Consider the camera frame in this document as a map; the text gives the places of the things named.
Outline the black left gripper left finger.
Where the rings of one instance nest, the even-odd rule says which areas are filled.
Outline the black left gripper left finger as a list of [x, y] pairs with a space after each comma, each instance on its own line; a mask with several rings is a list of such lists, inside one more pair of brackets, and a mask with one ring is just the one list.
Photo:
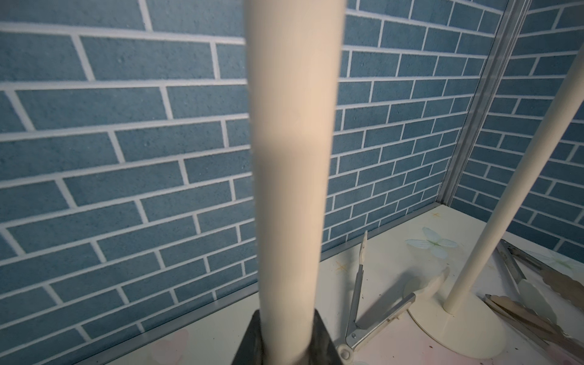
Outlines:
[[231, 364], [262, 365], [263, 356], [260, 311], [256, 310], [252, 315], [251, 321]]

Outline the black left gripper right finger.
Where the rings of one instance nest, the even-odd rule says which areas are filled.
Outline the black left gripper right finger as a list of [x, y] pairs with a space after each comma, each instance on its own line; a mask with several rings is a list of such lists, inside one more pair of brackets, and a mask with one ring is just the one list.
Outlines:
[[310, 365], [343, 365], [318, 310], [314, 310]]

